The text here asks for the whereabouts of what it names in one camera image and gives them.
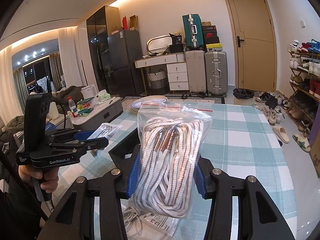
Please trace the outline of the person's left hand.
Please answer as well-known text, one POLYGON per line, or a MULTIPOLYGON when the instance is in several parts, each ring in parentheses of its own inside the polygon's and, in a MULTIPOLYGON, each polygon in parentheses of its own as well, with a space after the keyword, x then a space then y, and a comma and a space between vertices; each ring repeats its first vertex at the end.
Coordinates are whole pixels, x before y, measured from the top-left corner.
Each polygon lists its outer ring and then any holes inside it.
POLYGON ((41 189, 47 193, 53 193, 58 187, 59 168, 50 168, 47 171, 41 171, 30 165, 21 165, 18 167, 18 174, 20 178, 27 184, 32 185, 32 179, 44 179, 40 184, 41 189))

